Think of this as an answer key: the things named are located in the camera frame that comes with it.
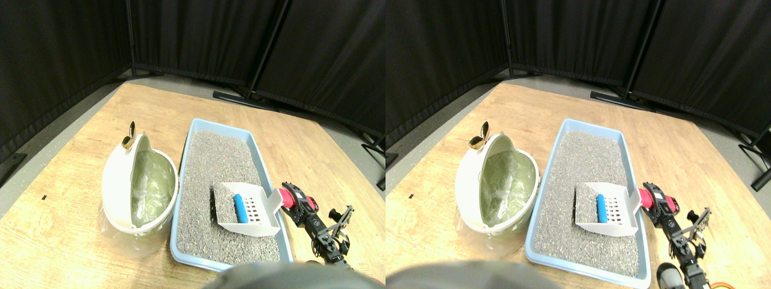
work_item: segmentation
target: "blue litter box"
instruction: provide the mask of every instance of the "blue litter box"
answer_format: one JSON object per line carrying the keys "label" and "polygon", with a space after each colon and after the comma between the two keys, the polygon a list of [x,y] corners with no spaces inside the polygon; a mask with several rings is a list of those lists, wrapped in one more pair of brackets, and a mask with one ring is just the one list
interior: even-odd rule
{"label": "blue litter box", "polygon": [[551,155],[549,156],[549,163],[546,165],[544,172],[544,178],[541,180],[540,189],[538,191],[538,197],[535,200],[535,207],[533,208],[533,216],[530,220],[530,226],[527,230],[527,237],[525,239],[525,255],[527,259],[533,263],[546,265],[549,267],[555,267],[565,271],[594,277],[603,281],[613,282],[629,287],[647,288],[651,286],[651,262],[648,257],[648,238],[645,235],[645,223],[643,223],[643,212],[638,210],[635,215],[639,230],[635,234],[637,239],[638,250],[638,264],[640,265],[637,276],[629,277],[610,271],[605,271],[595,267],[590,267],[584,264],[571,262],[568,260],[562,260],[559,258],[539,254],[534,249],[534,238],[538,232],[538,220],[540,219],[540,203],[544,198],[544,194],[549,187],[549,170],[551,169],[551,163],[554,161],[554,156],[557,154],[557,148],[560,145],[562,136],[571,130],[580,130],[585,133],[589,133],[595,136],[603,136],[614,140],[621,148],[621,158],[624,163],[624,169],[626,170],[627,177],[627,189],[629,192],[637,192],[637,182],[635,181],[635,174],[631,169],[631,159],[629,158],[629,152],[627,150],[626,141],[624,141],[624,134],[616,129],[609,129],[603,126],[597,126],[591,123],[581,122],[575,119],[565,119],[560,127],[560,132],[557,134],[557,140],[554,141],[554,147],[551,149]]}
{"label": "blue litter box", "polygon": [[[239,129],[233,126],[225,126],[221,123],[210,122],[204,119],[193,119],[190,124],[190,131],[187,132],[187,141],[185,142],[185,149],[182,152],[182,163],[180,165],[180,192],[177,197],[177,203],[174,205],[174,219],[171,224],[171,256],[174,260],[182,264],[188,264],[190,266],[201,267],[212,271],[225,271],[233,265],[216,262],[202,257],[197,257],[189,254],[179,252],[177,249],[177,215],[180,210],[180,202],[184,199],[184,179],[185,179],[185,163],[187,163],[187,149],[190,147],[190,140],[193,133],[199,130],[209,130],[215,133],[219,133],[223,136],[232,136],[238,139],[242,139],[249,146],[251,151],[251,159],[254,162],[254,167],[257,168],[262,188],[265,193],[270,196],[273,192],[273,185],[271,184],[271,178],[268,176],[268,172],[265,170],[265,164],[260,154],[260,149],[257,148],[257,143],[254,141],[254,136],[246,129]],[[287,238],[286,227],[284,226],[284,219],[282,218],[281,211],[276,212],[276,219],[278,219],[278,225],[281,230],[276,234],[276,241],[278,242],[279,260],[284,262],[292,262],[291,250],[289,247],[289,239]]]}

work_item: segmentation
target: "gold handle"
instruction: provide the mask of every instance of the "gold handle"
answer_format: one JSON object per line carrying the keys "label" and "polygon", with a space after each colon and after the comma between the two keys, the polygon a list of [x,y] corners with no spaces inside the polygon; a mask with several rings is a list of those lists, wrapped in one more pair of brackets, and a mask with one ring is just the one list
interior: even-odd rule
{"label": "gold handle", "polygon": [[480,130],[480,136],[475,136],[469,141],[469,147],[475,150],[481,149],[485,143],[487,143],[487,140],[490,138],[490,134],[488,133],[490,131],[490,126],[487,124],[487,122],[484,122],[482,125],[482,129]]}
{"label": "gold handle", "polygon": [[134,144],[134,122],[131,122],[129,126],[129,136],[124,137],[120,144],[124,149],[131,150],[131,146]]}

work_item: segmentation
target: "gray litter granules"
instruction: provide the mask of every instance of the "gray litter granules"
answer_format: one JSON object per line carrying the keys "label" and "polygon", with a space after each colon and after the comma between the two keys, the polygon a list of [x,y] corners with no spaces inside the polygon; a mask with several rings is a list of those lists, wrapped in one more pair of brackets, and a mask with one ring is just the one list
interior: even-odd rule
{"label": "gray litter granules", "polygon": [[595,234],[574,223],[576,183],[607,182],[626,187],[627,179],[618,144],[612,139],[581,131],[565,133],[551,164],[548,182],[540,205],[535,251],[630,277],[636,276],[638,252],[635,236]]}
{"label": "gray litter granules", "polygon": [[597,192],[586,183],[576,183],[576,223],[597,223]]}
{"label": "gray litter granules", "polygon": [[238,223],[233,200],[236,194],[220,182],[212,183],[211,190],[214,194],[214,206],[217,208],[217,222]]}
{"label": "gray litter granules", "polygon": [[[278,261],[275,237],[232,233],[217,224],[215,219],[217,204],[212,183],[260,185],[247,144],[243,140],[206,130],[195,132],[190,138],[187,140],[190,148],[177,216],[177,249],[184,254],[231,265]],[[234,210],[232,196],[230,200],[230,210]]]}

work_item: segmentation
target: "orange wire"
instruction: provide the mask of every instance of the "orange wire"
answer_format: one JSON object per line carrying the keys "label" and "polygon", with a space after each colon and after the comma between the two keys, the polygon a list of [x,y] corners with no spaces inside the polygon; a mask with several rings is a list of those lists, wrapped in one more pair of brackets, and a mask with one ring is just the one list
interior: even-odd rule
{"label": "orange wire", "polygon": [[729,289],[736,289],[731,284],[728,284],[726,282],[715,282],[712,283],[712,285],[709,286],[710,289],[716,289],[716,288],[729,288]]}

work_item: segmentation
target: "gray floor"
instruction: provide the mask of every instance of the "gray floor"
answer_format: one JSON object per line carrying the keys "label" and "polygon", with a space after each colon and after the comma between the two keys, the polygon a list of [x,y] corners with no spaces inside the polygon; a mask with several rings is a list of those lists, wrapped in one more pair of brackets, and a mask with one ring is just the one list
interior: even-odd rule
{"label": "gray floor", "polygon": [[[130,82],[205,99],[214,99],[212,97],[212,92],[215,90],[237,95],[230,89],[183,76],[164,75],[146,79],[136,79]],[[24,192],[32,180],[38,176],[43,168],[45,168],[45,165],[53,159],[64,145],[75,136],[75,133],[77,133],[78,130],[80,130],[80,128],[82,128],[83,125],[86,124],[86,122],[88,122],[110,98],[112,98],[120,85],[121,83],[114,83],[97,89],[83,101],[78,102],[78,104],[70,110],[54,120],[53,123],[48,125],[22,146],[21,149],[17,150],[17,153],[27,153],[28,156],[21,166],[16,169],[16,172],[11,178],[8,179],[8,182],[0,187],[0,213],[2,213],[0,214],[0,217],[5,215],[5,212],[11,208],[13,203]],[[386,194],[375,186],[377,181],[385,174],[385,171],[382,168],[385,160],[382,156],[375,154],[375,158],[373,158],[370,153],[361,147],[364,142],[356,134],[351,132],[351,130],[340,123],[311,113],[290,114],[318,122],[348,155],[359,170],[362,171],[367,180],[375,188],[375,191],[381,193],[383,199],[386,198]]]}
{"label": "gray floor", "polygon": [[[589,95],[592,91],[614,95],[608,89],[560,76],[535,76],[525,79],[508,80],[506,83],[598,102],[599,100],[590,99]],[[390,191],[393,190],[393,187],[409,173],[409,171],[436,145],[436,143],[438,143],[463,117],[490,94],[491,89],[494,88],[495,85],[497,85],[497,83],[475,87],[450,103],[447,107],[440,110],[437,114],[431,116],[430,119],[398,141],[393,147],[389,148],[388,152],[398,153],[399,157],[395,164],[391,165],[386,172],[385,193],[390,193]],[[671,111],[659,111],[659,113],[693,121],[705,136],[707,136],[707,139],[712,142],[712,145],[714,145],[728,161],[736,174],[739,175],[739,178],[744,181],[744,184],[747,185],[749,191],[752,192],[755,199],[760,203],[760,206],[766,211],[766,215],[771,217],[771,184],[763,187],[759,192],[756,192],[749,186],[752,181],[759,177],[766,169],[758,156],[755,156],[752,153],[749,155],[744,153],[738,147],[741,143],[739,139],[714,121],[687,113],[675,113]]]}

